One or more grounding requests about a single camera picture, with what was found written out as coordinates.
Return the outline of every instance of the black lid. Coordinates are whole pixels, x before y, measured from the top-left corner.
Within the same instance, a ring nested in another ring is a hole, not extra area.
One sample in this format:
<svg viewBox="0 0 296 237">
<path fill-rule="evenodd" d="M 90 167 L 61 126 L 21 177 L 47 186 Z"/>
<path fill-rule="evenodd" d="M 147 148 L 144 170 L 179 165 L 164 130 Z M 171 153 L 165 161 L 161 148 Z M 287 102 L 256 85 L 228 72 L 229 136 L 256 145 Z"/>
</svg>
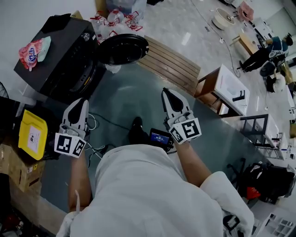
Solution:
<svg viewBox="0 0 296 237">
<path fill-rule="evenodd" d="M 134 34 L 112 36 L 103 41 L 98 48 L 99 61 L 109 65 L 122 65 L 136 62 L 149 50 L 146 39 Z"/>
</svg>

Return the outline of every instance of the floor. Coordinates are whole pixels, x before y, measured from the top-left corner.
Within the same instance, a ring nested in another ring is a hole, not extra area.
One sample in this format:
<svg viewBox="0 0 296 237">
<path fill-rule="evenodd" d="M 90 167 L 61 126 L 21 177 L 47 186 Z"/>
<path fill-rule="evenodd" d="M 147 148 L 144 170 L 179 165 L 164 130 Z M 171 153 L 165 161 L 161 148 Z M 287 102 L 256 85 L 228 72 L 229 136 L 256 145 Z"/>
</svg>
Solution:
<svg viewBox="0 0 296 237">
<path fill-rule="evenodd" d="M 220 3 L 218 0 L 192 0 L 204 18 L 210 22 L 217 7 L 228 12 L 233 9 Z M 146 35 L 171 47 L 201 67 L 199 78 L 218 68 L 222 63 L 232 68 L 227 47 L 219 42 L 213 29 L 198 14 L 191 0 L 165 0 L 156 6 L 147 5 L 144 18 Z M 236 25 L 226 31 L 215 28 L 229 45 L 231 39 L 241 32 L 241 23 L 235 20 Z M 252 30 L 245 29 L 250 36 Z M 186 33 L 191 36 L 188 42 L 183 42 Z M 234 67 L 239 60 L 245 60 L 247 54 L 237 45 L 230 47 Z M 251 99 L 248 115 L 269 112 L 280 130 L 289 133 L 289 122 L 281 117 L 280 99 L 278 96 L 267 94 L 262 78 L 258 71 L 241 73 L 240 80 L 249 88 Z M 255 147 L 249 143 L 242 134 L 234 128 L 233 120 L 222 120 L 204 104 L 187 95 L 169 82 L 161 80 L 153 73 L 141 68 L 137 64 L 122 66 L 117 74 L 107 72 L 90 98 L 90 112 L 100 114 L 113 123 L 130 127 L 134 117 L 143 118 L 143 128 L 149 133 L 150 129 L 164 130 L 162 124 L 165 118 L 160 94 L 163 87 L 172 88 L 182 93 L 189 101 L 194 114 L 199 119 L 202 136 L 191 144 L 194 150 L 212 172 L 222 170 L 230 175 L 226 165 L 228 163 L 240 165 L 240 158 L 245 157 L 247 164 L 265 161 L 265 158 Z M 60 117 L 63 106 L 48 101 L 48 107 L 54 107 L 56 115 Z M 107 123 L 99 116 L 98 129 L 91 133 L 90 143 L 94 147 L 103 144 L 121 146 L 128 143 L 128 131 Z M 92 157 L 89 176 L 94 189 L 94 173 L 99 159 Z M 48 161 L 43 173 L 41 196 L 59 209 L 68 211 L 68 182 L 70 176 L 70 158 L 61 156 L 57 161 Z"/>
<path fill-rule="evenodd" d="M 185 96 L 198 117 L 202 135 L 191 144 L 212 172 L 222 170 L 231 174 L 226 168 L 227 164 L 233 163 L 239 167 L 241 157 L 247 159 L 247 165 L 266 161 L 247 138 L 221 120 L 206 105 L 137 64 L 122 66 L 120 72 L 114 75 L 107 72 L 91 96 L 90 113 L 99 121 L 99 127 L 91 132 L 90 144 L 93 147 L 109 143 L 115 146 L 128 144 L 128 130 L 114 126 L 95 114 L 126 128 L 130 128 L 133 119 L 140 116 L 147 133 L 151 128 L 165 131 L 163 120 L 166 115 L 161 103 L 163 87 L 174 89 Z M 90 154 L 91 151 L 87 150 L 86 156 Z M 61 156 L 57 161 L 48 161 L 42 177 L 41 196 L 65 212 L 68 211 L 70 159 Z M 98 163 L 99 158 L 93 156 L 89 168 L 93 191 Z"/>
<path fill-rule="evenodd" d="M 145 34 L 199 65 L 201 67 L 199 78 L 217 69 L 222 63 L 232 70 L 229 51 L 225 43 L 220 43 L 220 37 L 230 45 L 232 39 L 237 37 L 243 29 L 251 40 L 258 41 L 252 27 L 249 24 L 245 27 L 237 18 L 234 19 L 235 25 L 225 31 L 216 28 L 211 19 L 218 7 L 234 15 L 232 7 L 218 0 L 166 0 L 155 6 L 147 5 L 143 24 Z M 189 40 L 184 45 L 185 35 L 188 34 L 190 34 Z M 249 57 L 240 44 L 235 44 L 229 49 L 234 68 L 239 67 L 239 60 L 244 61 Z M 282 96 L 266 91 L 258 70 L 249 73 L 240 72 L 239 80 L 251 92 L 247 116 L 270 113 L 280 131 L 284 131 L 288 138 L 290 125 L 281 109 Z"/>
</svg>

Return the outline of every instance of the small screen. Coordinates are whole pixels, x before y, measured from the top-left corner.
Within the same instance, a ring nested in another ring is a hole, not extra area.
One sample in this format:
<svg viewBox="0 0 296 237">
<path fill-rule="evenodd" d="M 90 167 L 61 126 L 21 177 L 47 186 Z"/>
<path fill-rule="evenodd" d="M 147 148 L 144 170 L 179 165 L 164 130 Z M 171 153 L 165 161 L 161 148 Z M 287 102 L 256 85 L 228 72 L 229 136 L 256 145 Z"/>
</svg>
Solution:
<svg viewBox="0 0 296 237">
<path fill-rule="evenodd" d="M 159 135 L 156 133 L 151 133 L 151 141 L 156 141 L 156 142 L 160 142 L 162 144 L 167 144 L 169 140 L 169 137 L 163 136 L 163 135 Z"/>
</svg>

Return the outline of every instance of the cardboard box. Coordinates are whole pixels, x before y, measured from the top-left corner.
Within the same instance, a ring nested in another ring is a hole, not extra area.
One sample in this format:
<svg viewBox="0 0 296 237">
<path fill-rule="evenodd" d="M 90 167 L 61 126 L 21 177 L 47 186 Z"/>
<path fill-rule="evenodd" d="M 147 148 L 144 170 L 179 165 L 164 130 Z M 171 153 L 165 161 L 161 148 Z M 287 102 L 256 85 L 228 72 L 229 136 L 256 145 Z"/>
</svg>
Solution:
<svg viewBox="0 0 296 237">
<path fill-rule="evenodd" d="M 0 145 L 1 173 L 9 175 L 17 187 L 25 192 L 40 181 L 45 161 L 37 161 L 13 143 Z"/>
<path fill-rule="evenodd" d="M 290 138 L 296 137 L 296 124 L 290 124 Z"/>
<path fill-rule="evenodd" d="M 8 174 L 9 172 L 9 156 L 11 153 L 11 147 L 1 144 L 0 145 L 0 173 Z"/>
</svg>

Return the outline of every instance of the wooden bench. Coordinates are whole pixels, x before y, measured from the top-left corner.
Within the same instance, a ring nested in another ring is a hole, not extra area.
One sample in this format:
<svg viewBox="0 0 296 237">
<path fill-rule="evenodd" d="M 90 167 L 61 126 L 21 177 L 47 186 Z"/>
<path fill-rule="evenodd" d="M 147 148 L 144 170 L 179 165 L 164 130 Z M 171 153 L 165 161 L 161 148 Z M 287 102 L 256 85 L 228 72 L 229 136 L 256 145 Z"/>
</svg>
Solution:
<svg viewBox="0 0 296 237">
<path fill-rule="evenodd" d="M 169 47 L 145 36 L 149 52 L 138 64 L 194 95 L 200 67 Z"/>
</svg>

